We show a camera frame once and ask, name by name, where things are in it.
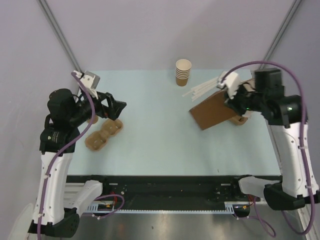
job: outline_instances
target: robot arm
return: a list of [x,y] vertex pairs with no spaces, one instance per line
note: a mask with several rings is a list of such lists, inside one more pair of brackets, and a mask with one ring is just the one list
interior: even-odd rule
[[[101,118],[116,120],[127,104],[116,101],[108,92],[97,92],[96,86],[100,79],[97,75],[91,72],[74,74],[92,96],[95,114]],[[45,119],[44,130],[40,135],[41,179],[29,233],[37,233],[37,226],[41,224],[42,234],[71,238],[78,228],[80,216],[103,193],[103,184],[92,179],[72,199],[64,202],[68,168],[75,144],[68,147],[50,166],[56,153],[80,135],[78,127],[92,117],[89,99],[86,95],[83,100],[81,98],[78,97],[75,101],[69,89],[55,90],[49,96],[47,107],[50,114]],[[108,106],[102,104],[103,100],[107,100]],[[43,196],[44,204],[40,211]]]
[[248,111],[260,112],[270,125],[279,152],[282,182],[244,176],[238,180],[244,194],[266,200],[273,210],[294,210],[310,203],[310,197],[319,202],[319,186],[314,178],[308,150],[308,123],[304,125],[304,150],[307,157],[311,186],[306,182],[306,171],[300,149],[300,124],[302,119],[301,97],[285,96],[281,71],[268,68],[255,71],[255,88],[248,91],[237,73],[232,72],[224,82],[220,77],[219,88],[227,89],[225,104],[238,115]]

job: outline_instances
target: stacked paper cups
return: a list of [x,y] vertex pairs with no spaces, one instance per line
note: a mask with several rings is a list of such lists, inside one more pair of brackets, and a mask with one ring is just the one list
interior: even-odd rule
[[191,62],[187,59],[180,59],[175,63],[176,84],[183,87],[187,84],[191,70]]

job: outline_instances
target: white wall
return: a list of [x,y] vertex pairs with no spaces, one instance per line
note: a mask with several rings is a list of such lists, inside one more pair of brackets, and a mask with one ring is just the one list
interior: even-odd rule
[[89,70],[224,69],[266,54],[293,0],[48,0]]
[[[313,173],[318,184],[320,183],[319,9],[319,1],[303,1],[271,59],[292,69],[302,81],[309,118],[308,146]],[[287,95],[298,94],[297,87],[287,74],[284,74],[284,85]],[[316,221],[319,226],[320,207],[318,205],[316,213]]]
[[35,203],[40,133],[49,94],[76,90],[68,62],[37,1],[0,1],[0,239]]

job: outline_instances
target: metal floor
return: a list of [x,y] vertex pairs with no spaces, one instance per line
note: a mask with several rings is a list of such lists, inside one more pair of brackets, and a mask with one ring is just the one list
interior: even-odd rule
[[[261,216],[276,230],[279,240],[302,240],[293,233],[280,212],[258,206]],[[300,222],[289,215],[300,229]],[[236,220],[231,215],[211,214],[115,214],[97,220],[82,217],[72,240],[269,240],[259,221]]]

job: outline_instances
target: tabletop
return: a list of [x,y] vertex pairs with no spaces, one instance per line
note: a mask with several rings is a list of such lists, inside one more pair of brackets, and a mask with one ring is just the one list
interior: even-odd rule
[[[68,175],[279,175],[260,113],[242,126],[225,121],[203,131],[189,113],[217,89],[193,102],[182,95],[222,71],[192,69],[184,87],[176,84],[174,70],[93,71],[101,78],[97,91],[127,103],[119,117],[123,129],[103,149],[90,151],[85,138],[100,130],[106,119],[99,118],[76,143]],[[249,70],[237,72],[243,81],[252,77]]]

